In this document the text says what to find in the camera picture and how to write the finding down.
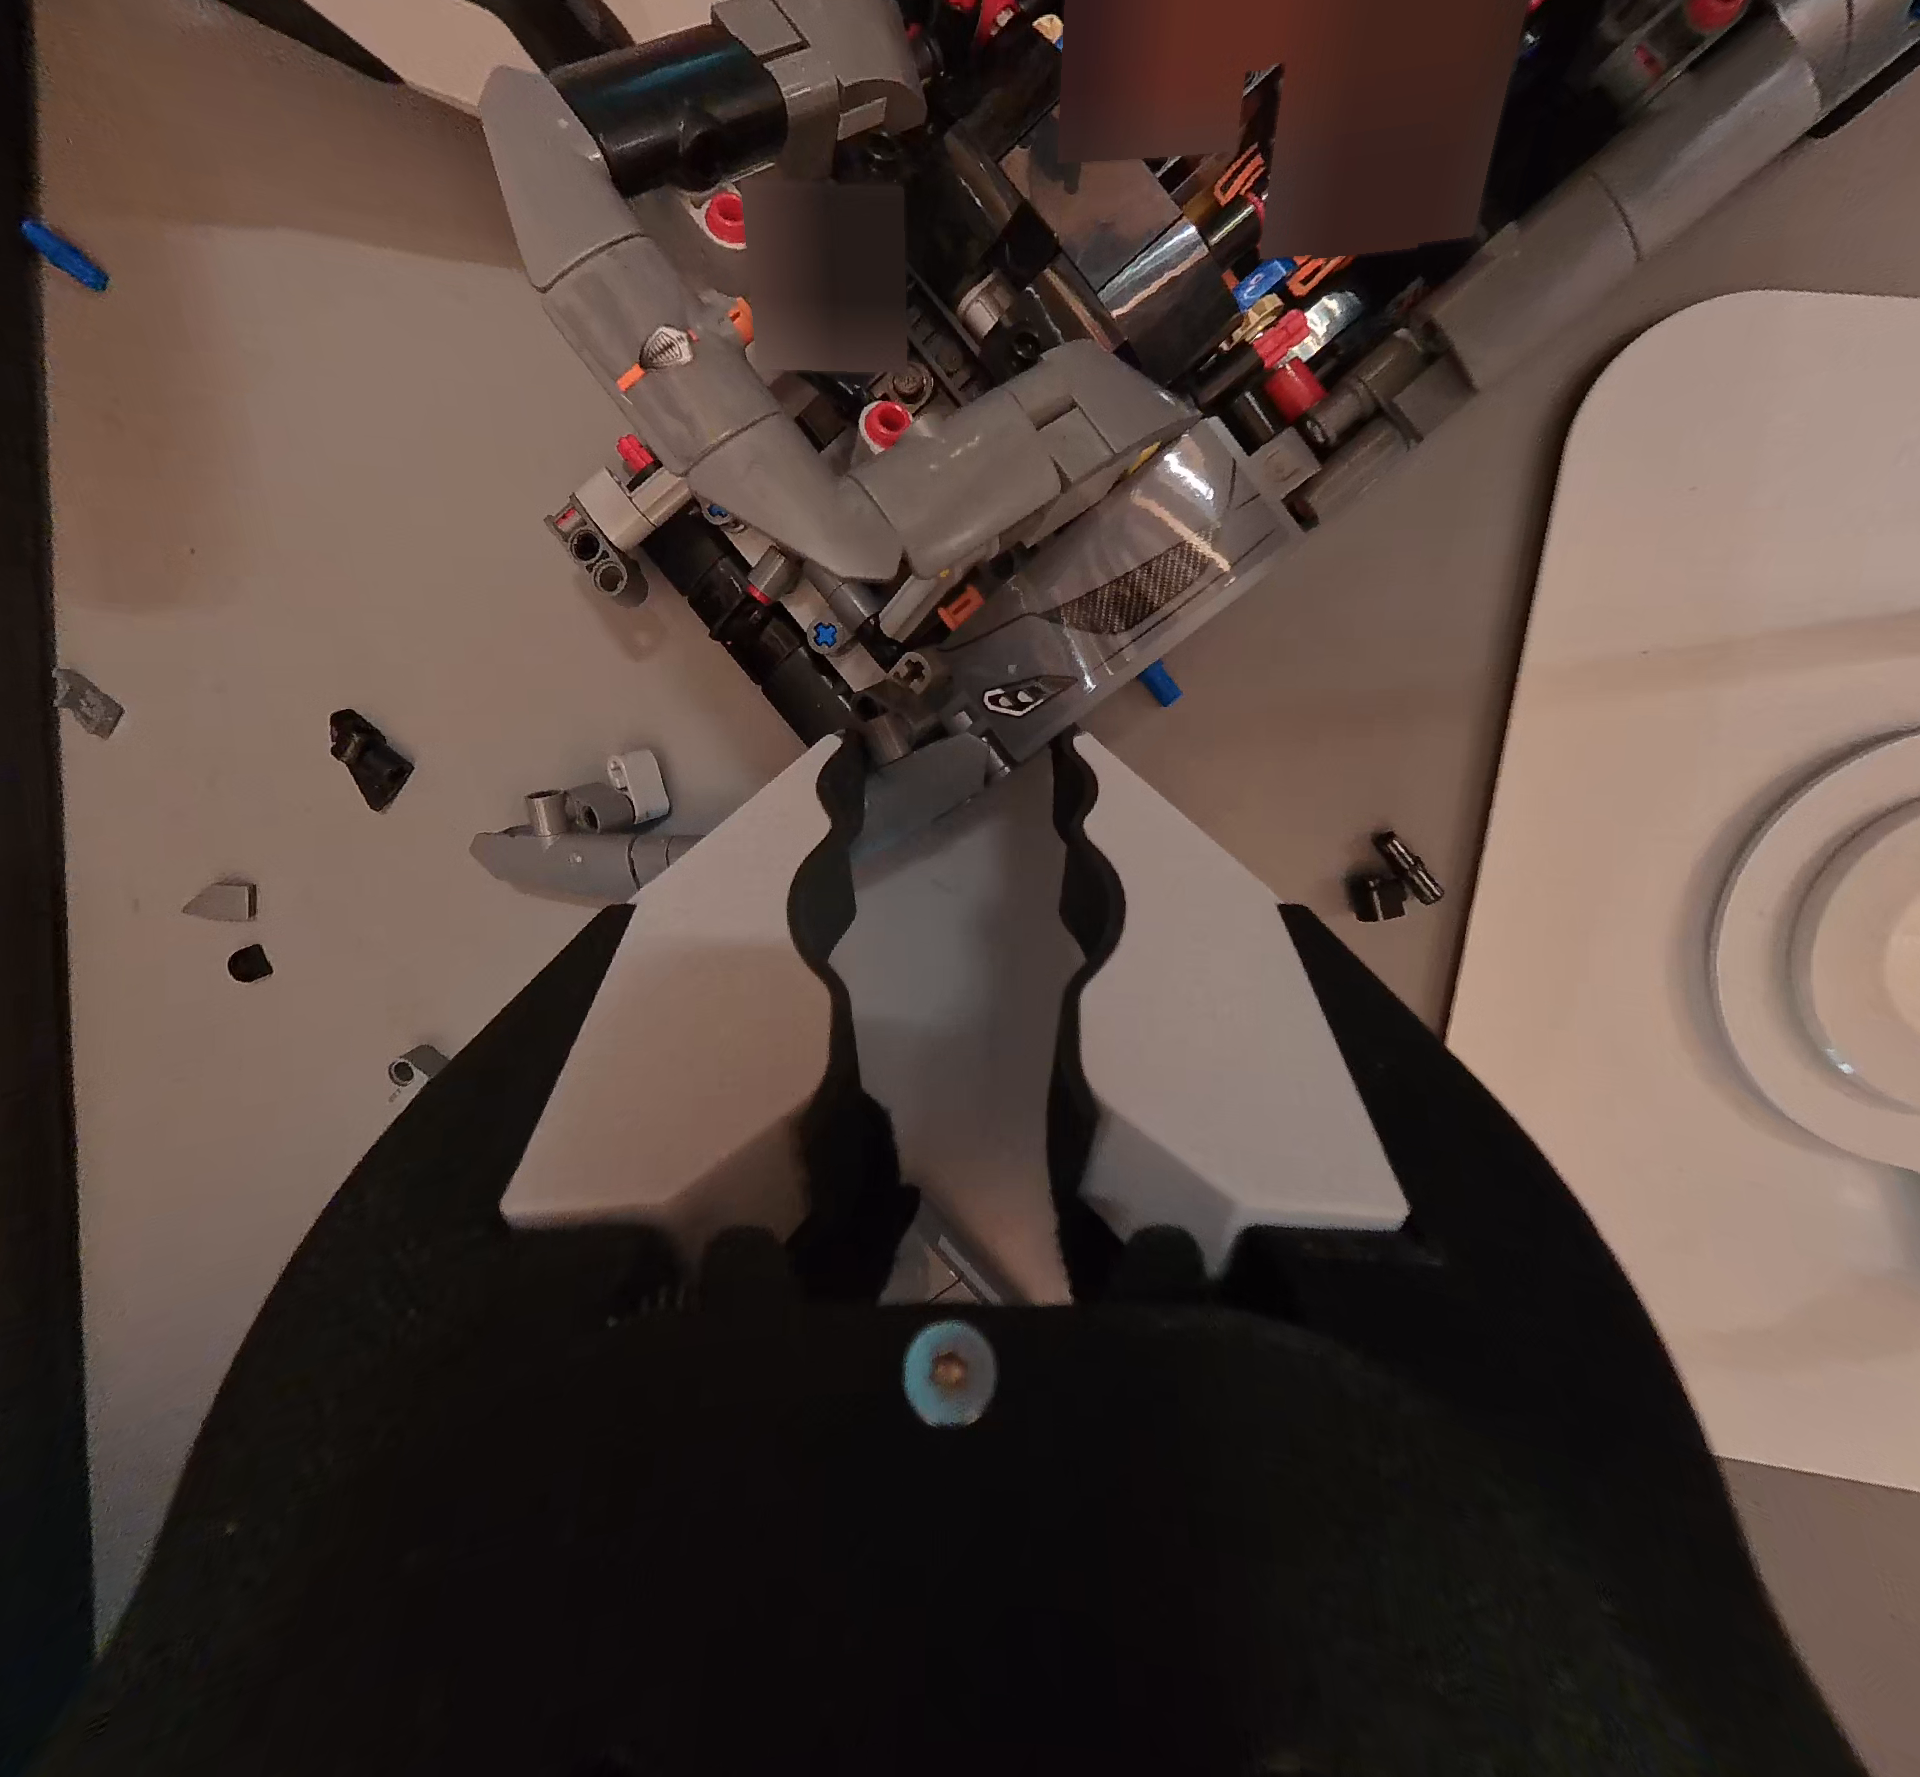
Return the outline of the grey lego panel assembly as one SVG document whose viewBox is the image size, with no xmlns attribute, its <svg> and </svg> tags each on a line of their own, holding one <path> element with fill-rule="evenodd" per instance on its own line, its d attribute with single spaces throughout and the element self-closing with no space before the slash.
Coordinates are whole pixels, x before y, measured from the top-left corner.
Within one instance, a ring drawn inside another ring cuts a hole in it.
<svg viewBox="0 0 1920 1777">
<path fill-rule="evenodd" d="M 604 773 L 523 801 L 523 820 L 478 831 L 470 857 L 523 894 L 627 902 L 665 873 L 701 836 L 668 826 L 669 792 L 651 748 L 612 754 Z"/>
</svg>

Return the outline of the white book stand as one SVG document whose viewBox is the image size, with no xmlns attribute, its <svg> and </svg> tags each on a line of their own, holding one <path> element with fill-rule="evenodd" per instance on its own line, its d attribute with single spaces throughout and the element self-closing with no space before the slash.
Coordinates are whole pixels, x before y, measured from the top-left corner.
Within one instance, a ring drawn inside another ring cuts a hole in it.
<svg viewBox="0 0 1920 1777">
<path fill-rule="evenodd" d="M 1914 1490 L 1917 304 L 1746 292 L 1570 430 L 1449 1044 L 1718 1454 Z"/>
</svg>

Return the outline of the grey lego car model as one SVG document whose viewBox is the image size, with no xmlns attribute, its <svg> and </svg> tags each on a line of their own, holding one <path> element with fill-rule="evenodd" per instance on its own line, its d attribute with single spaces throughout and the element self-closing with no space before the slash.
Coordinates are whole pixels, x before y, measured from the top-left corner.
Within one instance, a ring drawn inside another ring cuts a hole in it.
<svg viewBox="0 0 1920 1777">
<path fill-rule="evenodd" d="M 641 543 L 804 740 L 998 776 L 1739 181 L 1916 0 L 504 0 Z"/>
</svg>

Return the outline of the black lego wedge piece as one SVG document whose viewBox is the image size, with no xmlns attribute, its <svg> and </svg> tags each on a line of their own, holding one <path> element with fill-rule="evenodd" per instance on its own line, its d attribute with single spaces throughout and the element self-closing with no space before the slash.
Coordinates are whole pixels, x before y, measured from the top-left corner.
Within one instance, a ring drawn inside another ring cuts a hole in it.
<svg viewBox="0 0 1920 1777">
<path fill-rule="evenodd" d="M 327 717 L 327 749 L 372 813 L 384 813 L 410 783 L 416 764 L 357 708 Z"/>
</svg>

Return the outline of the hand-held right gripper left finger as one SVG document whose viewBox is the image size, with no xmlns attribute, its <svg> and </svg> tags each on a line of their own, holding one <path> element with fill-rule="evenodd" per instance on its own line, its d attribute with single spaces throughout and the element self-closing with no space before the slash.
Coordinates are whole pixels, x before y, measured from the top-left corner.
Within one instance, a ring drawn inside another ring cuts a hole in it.
<svg viewBox="0 0 1920 1777">
<path fill-rule="evenodd" d="M 832 961 L 865 780 L 858 738 L 820 738 L 632 898 L 509 1225 L 641 1227 L 683 1260 L 767 1230 L 808 1296 L 880 1298 L 919 1196 Z"/>
</svg>

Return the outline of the black lego connector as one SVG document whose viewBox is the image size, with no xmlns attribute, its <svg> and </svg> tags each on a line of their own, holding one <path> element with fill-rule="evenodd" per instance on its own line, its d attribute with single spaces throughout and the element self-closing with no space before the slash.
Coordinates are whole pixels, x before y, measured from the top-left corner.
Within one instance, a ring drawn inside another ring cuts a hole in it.
<svg viewBox="0 0 1920 1777">
<path fill-rule="evenodd" d="M 1378 862 L 1355 865 L 1345 879 L 1347 902 L 1360 924 L 1402 918 L 1408 902 L 1420 906 L 1444 902 L 1442 880 L 1399 831 L 1373 831 L 1371 845 Z"/>
</svg>

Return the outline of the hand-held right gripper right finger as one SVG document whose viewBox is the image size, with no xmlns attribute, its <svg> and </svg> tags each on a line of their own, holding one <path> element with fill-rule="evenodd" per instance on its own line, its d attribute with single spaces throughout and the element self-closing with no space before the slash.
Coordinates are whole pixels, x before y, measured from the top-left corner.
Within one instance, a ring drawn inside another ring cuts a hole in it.
<svg viewBox="0 0 1920 1777">
<path fill-rule="evenodd" d="M 1281 900 L 1088 735 L 1053 744 L 1053 820 L 1080 952 L 1046 1094 L 1070 1296 L 1112 1294 L 1151 1235 L 1210 1286 L 1254 1235 L 1404 1230 Z"/>
</svg>

